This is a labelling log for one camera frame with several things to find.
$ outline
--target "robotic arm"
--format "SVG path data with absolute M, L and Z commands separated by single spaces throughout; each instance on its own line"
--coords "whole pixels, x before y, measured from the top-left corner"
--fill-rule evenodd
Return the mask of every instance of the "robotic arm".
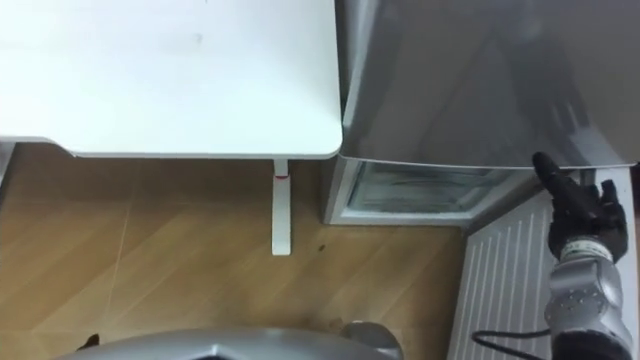
M 545 154 L 536 174 L 553 196 L 549 249 L 558 259 L 545 311 L 554 360 L 631 360 L 632 339 L 622 322 L 622 288 L 615 267 L 627 252 L 624 210 L 611 180 L 581 187 Z

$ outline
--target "black cable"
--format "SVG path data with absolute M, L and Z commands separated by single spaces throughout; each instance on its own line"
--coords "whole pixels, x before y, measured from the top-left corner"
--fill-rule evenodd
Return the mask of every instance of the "black cable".
M 519 351 L 519 350 L 516 350 L 516 349 L 512 349 L 512 348 L 509 348 L 509 347 L 506 347 L 506 346 L 498 345 L 496 343 L 484 340 L 482 338 L 483 337 L 497 337 L 497 338 L 508 338 L 508 339 L 535 339 L 535 338 L 548 336 L 548 335 L 551 335 L 551 330 L 549 330 L 549 329 L 540 330 L 540 331 L 534 331 L 534 332 L 529 332 L 529 333 L 514 333 L 514 332 L 507 332 L 507 331 L 480 330 L 480 331 L 474 331 L 471 334 L 471 340 L 473 340 L 476 344 L 478 344 L 480 346 L 484 346 L 486 348 L 501 352 L 503 354 L 515 356 L 515 357 L 520 358 L 520 359 L 525 359 L 525 360 L 544 360 L 544 359 L 539 358 L 539 357 L 537 357 L 535 355 L 532 355 L 532 354 L 529 354 L 529 353 L 526 353 L 526 352 L 523 352 L 523 351 Z

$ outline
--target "refrigerator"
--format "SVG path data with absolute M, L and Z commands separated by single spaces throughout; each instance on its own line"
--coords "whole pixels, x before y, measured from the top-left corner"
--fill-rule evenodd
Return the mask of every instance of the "refrigerator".
M 548 153 L 583 184 L 611 178 L 631 234 L 619 267 L 637 354 L 629 173 L 640 160 L 640 2 L 336 6 L 344 142 L 324 164 L 324 222 L 463 228 L 449 359 L 494 358 L 471 331 L 545 324 L 551 202 L 531 156 Z M 550 349 L 548 339 L 507 345 L 542 357 Z

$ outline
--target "wooden floor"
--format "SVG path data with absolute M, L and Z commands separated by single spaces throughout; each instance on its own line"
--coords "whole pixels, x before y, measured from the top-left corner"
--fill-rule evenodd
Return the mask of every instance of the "wooden floor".
M 293 255 L 270 254 L 271 164 L 15 154 L 0 212 L 0 359 L 170 329 L 387 325 L 444 359 L 457 229 L 329 227 L 319 164 L 293 163 Z

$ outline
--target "white table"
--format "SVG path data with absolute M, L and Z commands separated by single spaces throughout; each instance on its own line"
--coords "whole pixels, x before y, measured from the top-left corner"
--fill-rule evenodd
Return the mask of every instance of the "white table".
M 287 255 L 287 159 L 342 142 L 334 2 L 0 0 L 0 141 L 274 159 L 273 253 Z

